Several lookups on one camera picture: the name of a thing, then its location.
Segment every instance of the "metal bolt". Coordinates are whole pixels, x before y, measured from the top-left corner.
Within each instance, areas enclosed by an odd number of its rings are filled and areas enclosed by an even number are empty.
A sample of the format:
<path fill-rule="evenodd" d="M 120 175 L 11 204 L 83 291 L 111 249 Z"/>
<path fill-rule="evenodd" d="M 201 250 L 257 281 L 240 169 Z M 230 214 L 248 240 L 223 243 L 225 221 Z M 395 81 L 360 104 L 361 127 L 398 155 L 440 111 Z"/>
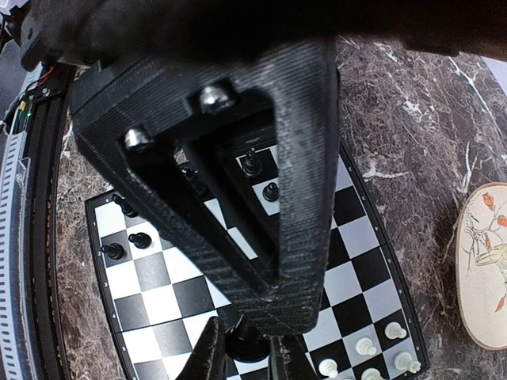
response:
<path fill-rule="evenodd" d="M 199 102 L 203 113 L 214 115 L 232 107 L 236 100 L 221 85 L 209 85 L 200 92 Z"/>
<path fill-rule="evenodd" d="M 128 150 L 143 150 L 153 144 L 142 128 L 129 129 L 125 134 L 125 146 Z"/>

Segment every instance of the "white pawn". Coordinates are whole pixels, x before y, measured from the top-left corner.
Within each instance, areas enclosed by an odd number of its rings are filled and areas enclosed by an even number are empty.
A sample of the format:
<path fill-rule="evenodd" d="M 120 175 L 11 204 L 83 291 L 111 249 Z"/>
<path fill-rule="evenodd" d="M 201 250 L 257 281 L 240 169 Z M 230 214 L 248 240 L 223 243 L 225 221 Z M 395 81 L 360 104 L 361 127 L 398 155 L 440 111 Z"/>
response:
<path fill-rule="evenodd" d="M 385 333 L 392 340 L 406 337 L 406 330 L 398 322 L 391 322 L 387 325 Z"/>
<path fill-rule="evenodd" d="M 416 374 L 421 370 L 421 362 L 414 360 L 408 352 L 402 352 L 395 357 L 395 367 L 400 371 L 409 371 Z"/>
<path fill-rule="evenodd" d="M 318 365 L 318 371 L 322 376 L 326 376 L 328 378 L 337 378 L 338 377 L 338 365 L 332 359 L 324 359 Z"/>
<path fill-rule="evenodd" d="M 369 368 L 361 375 L 361 380 L 384 380 L 379 370 Z"/>
<path fill-rule="evenodd" d="M 356 351 L 359 355 L 373 356 L 377 353 L 377 348 L 370 338 L 361 338 L 356 343 Z"/>

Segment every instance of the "gray marble table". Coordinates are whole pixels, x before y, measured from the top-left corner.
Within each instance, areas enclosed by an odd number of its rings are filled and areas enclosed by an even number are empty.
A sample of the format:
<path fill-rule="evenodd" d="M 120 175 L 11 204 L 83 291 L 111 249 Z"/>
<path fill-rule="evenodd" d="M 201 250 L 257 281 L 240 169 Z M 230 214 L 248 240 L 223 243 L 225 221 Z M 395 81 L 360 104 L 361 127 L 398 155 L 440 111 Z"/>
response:
<path fill-rule="evenodd" d="M 507 378 L 503 351 L 473 343 L 456 298 L 456 220 L 479 185 L 507 181 L 507 97 L 479 57 L 340 38 L 341 137 L 394 240 L 432 361 L 422 379 Z M 76 379 L 123 379 L 93 272 L 84 200 L 105 181 L 65 138 L 58 287 Z"/>

